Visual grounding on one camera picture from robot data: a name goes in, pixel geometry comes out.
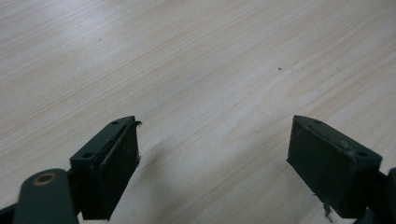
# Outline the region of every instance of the screw hole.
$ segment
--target screw hole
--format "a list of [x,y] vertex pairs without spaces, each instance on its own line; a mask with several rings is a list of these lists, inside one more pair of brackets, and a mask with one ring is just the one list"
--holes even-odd
[[85,159],[89,159],[89,158],[91,158],[92,156],[93,156],[93,153],[87,152],[87,153],[85,153],[82,157],[85,158]]
[[360,155],[361,157],[367,157],[367,153],[365,152],[358,152],[358,155]]
[[33,181],[33,184],[36,186],[43,186],[52,182],[55,179],[55,177],[56,177],[55,173],[43,174],[36,177],[35,180]]

